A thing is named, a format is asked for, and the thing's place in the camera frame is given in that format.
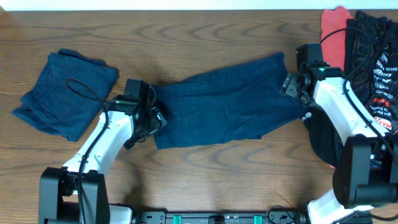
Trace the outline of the dark navy shorts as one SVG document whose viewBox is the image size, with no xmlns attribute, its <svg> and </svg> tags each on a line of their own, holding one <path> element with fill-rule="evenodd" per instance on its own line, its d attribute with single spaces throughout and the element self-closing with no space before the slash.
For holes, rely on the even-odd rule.
<svg viewBox="0 0 398 224">
<path fill-rule="evenodd" d="M 260 139 L 303 115 L 299 100 L 280 94 L 287 76 L 283 53 L 155 86 L 167 125 L 158 149 Z"/>
</svg>

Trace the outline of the navy blue garment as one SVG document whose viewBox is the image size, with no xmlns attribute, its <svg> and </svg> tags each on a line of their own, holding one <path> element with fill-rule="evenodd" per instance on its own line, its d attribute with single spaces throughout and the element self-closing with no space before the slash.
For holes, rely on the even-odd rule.
<svg viewBox="0 0 398 224">
<path fill-rule="evenodd" d="M 47 134 L 78 141 L 100 109 L 100 103 L 78 96 L 66 84 L 76 79 L 105 100 L 119 78 L 117 68 L 75 50 L 51 53 L 37 83 L 22 98 L 14 116 Z"/>
</svg>

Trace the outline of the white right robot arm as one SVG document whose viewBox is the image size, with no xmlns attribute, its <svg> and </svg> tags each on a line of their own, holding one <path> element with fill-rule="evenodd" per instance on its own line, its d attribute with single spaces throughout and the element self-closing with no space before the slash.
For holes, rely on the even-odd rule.
<svg viewBox="0 0 398 224">
<path fill-rule="evenodd" d="M 280 92 L 323 110 L 343 144 L 332 189 L 307 205 L 309 223 L 369 217 L 370 209 L 397 203 L 397 138 L 368 113 L 339 68 L 290 73 Z"/>
</svg>

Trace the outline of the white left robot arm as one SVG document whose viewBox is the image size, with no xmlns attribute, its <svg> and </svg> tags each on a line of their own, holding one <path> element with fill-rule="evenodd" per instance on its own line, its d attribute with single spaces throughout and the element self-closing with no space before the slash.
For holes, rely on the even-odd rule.
<svg viewBox="0 0 398 224">
<path fill-rule="evenodd" d="M 102 106 L 98 124 L 61 168 L 40 177 L 39 223 L 139 223 L 133 208 L 108 200 L 106 176 L 123 148 L 166 126 L 158 107 L 118 96 Z"/>
</svg>

